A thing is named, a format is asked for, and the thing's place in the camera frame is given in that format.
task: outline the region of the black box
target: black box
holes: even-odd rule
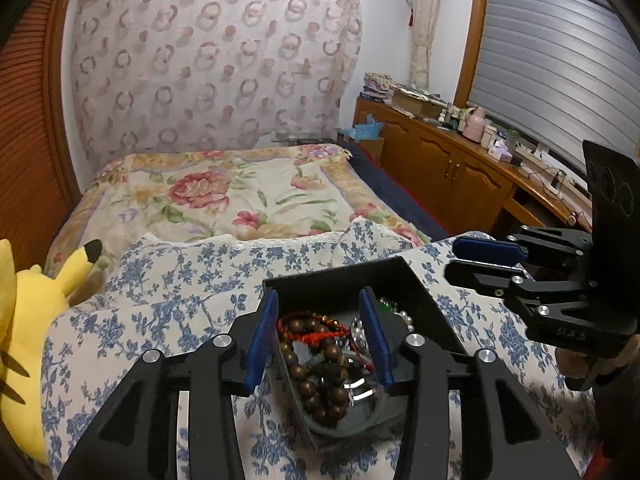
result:
[[[351,319],[358,315],[359,294],[367,285],[372,287],[377,298],[395,301],[399,310],[406,311],[414,320],[416,332],[430,338],[446,351],[466,354],[438,305],[400,256],[264,281],[265,287],[278,293],[279,316],[311,310],[337,319],[347,327]],[[278,350],[274,355],[286,384],[287,402],[292,407],[305,446],[320,452],[339,446],[341,439],[327,437],[311,428],[313,423],[308,422],[308,415],[294,390],[282,354]],[[402,416],[406,400],[406,397],[389,397],[385,400],[386,415],[382,416],[380,424]],[[364,434],[350,434],[348,438]]]

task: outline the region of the cabinet handle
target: cabinet handle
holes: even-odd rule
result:
[[[453,170],[453,175],[451,176],[451,181],[453,182],[456,179],[456,174],[458,173],[459,164],[456,164],[456,169]]]
[[[449,169],[451,168],[452,164],[453,164],[453,160],[450,160],[449,163],[447,164],[447,169],[444,171],[444,178],[446,178],[449,175]]]

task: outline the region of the person's hand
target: person's hand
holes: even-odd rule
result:
[[[626,344],[623,351],[614,359],[607,359],[602,368],[600,375],[609,375],[617,368],[622,368],[633,361],[640,351],[640,335],[633,336],[629,343]],[[558,370],[565,377],[581,379],[589,374],[588,356],[578,352],[572,352],[563,348],[556,348],[556,362]]]

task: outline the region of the sheer curtain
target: sheer curtain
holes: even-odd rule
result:
[[[335,137],[361,34],[359,0],[80,0],[87,157]]]
[[[418,87],[429,89],[429,62],[440,0],[414,0],[411,79]]]

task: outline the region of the floral bedspread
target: floral bedspread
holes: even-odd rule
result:
[[[356,219],[342,233],[295,240],[238,242],[221,236],[169,243],[145,235],[123,255],[94,296],[50,327],[42,364],[42,420],[54,477],[97,410],[143,351],[196,349],[226,332],[236,316],[255,310],[261,281],[271,276],[343,266],[400,254],[436,299],[466,350],[492,348],[519,378],[585,469],[596,446],[593,400],[569,391],[554,349],[525,338],[520,318],[497,298],[448,285],[444,265],[453,238],[412,248],[384,226]],[[278,480],[388,480],[398,462],[400,427],[347,442],[334,452],[306,450],[286,415],[282,381],[267,370],[261,385],[233,402],[245,475]],[[450,394],[449,478],[460,478],[460,397]],[[188,394],[178,412],[178,471],[188,478]]]
[[[342,231],[364,216],[416,246],[428,242],[360,180],[349,156],[334,144],[126,156],[108,164],[84,194],[49,250],[46,273],[56,275],[75,249],[100,238],[102,258],[87,288],[101,290],[144,233],[174,242],[221,234],[295,238]]]

